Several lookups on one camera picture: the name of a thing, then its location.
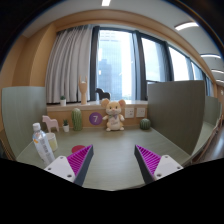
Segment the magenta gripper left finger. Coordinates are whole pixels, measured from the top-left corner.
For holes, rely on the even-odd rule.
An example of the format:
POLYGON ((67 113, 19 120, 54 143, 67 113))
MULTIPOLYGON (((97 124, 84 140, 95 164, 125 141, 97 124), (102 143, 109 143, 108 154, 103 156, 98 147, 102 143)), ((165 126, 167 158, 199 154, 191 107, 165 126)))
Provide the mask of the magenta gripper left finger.
POLYGON ((82 186, 93 154, 93 146, 86 146, 68 157, 59 156, 45 171, 82 186))

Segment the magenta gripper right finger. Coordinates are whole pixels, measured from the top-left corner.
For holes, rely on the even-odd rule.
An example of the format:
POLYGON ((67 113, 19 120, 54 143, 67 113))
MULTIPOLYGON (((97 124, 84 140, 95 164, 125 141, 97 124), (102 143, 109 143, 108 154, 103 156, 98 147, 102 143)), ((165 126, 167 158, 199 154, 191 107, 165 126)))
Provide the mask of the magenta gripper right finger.
POLYGON ((146 184, 152 183, 182 169, 182 166, 169 155, 159 156, 139 145, 135 146, 134 155, 146 184))

